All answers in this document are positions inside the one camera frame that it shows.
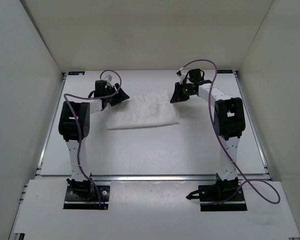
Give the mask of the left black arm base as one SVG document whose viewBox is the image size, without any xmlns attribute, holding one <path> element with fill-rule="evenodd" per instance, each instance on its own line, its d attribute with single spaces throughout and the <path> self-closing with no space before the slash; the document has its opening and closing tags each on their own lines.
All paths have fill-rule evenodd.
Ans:
<svg viewBox="0 0 300 240">
<path fill-rule="evenodd" d="M 109 208 L 110 185 L 94 185 L 88 181 L 75 181 L 68 178 L 67 189 L 64 197 L 65 210 L 101 210 Z"/>
</svg>

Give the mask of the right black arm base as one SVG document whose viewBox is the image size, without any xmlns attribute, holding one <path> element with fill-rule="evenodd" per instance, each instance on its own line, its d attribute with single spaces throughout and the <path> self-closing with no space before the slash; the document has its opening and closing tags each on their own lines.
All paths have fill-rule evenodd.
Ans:
<svg viewBox="0 0 300 240">
<path fill-rule="evenodd" d="M 222 180 L 219 176 L 212 185 L 199 185 L 186 196 L 187 200 L 199 200 L 201 212 L 244 212 L 247 205 L 239 179 Z"/>
</svg>

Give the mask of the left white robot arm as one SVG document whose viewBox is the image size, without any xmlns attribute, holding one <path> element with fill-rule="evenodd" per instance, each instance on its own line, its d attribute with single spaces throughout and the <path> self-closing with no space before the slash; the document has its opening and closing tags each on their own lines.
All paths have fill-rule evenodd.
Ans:
<svg viewBox="0 0 300 240">
<path fill-rule="evenodd" d="M 95 187 L 89 183 L 86 153 L 86 138 L 90 133 L 90 118 L 93 113 L 102 112 L 105 108 L 116 106 L 130 97 L 122 90 L 122 83 L 111 84 L 110 80 L 95 81 L 94 90 L 87 97 L 70 93 L 63 95 L 58 132 L 65 141 L 71 164 L 72 182 L 81 182 L 77 186 L 77 193 L 83 199 L 94 195 Z"/>
</svg>

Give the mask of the white skirt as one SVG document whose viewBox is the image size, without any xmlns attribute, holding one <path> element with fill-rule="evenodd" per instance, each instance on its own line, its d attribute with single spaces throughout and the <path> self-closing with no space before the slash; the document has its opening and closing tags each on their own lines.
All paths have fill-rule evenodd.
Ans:
<svg viewBox="0 0 300 240">
<path fill-rule="evenodd" d="M 171 91 L 134 95 L 105 111 L 108 130 L 154 128 L 180 122 L 177 108 L 170 103 Z"/>
</svg>

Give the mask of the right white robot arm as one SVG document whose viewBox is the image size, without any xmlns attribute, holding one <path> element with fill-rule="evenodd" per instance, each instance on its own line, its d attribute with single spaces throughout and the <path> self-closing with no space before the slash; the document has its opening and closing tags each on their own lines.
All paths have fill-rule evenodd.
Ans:
<svg viewBox="0 0 300 240">
<path fill-rule="evenodd" d="M 174 85 L 170 103 L 185 102 L 190 96 L 198 96 L 208 102 L 212 127 L 220 143 L 220 160 L 217 177 L 232 181 L 238 177 L 237 151 L 242 133 L 246 128 L 243 101 L 230 97 L 205 80 L 205 72 L 199 68 L 187 72 L 179 70 L 179 81 Z"/>
</svg>

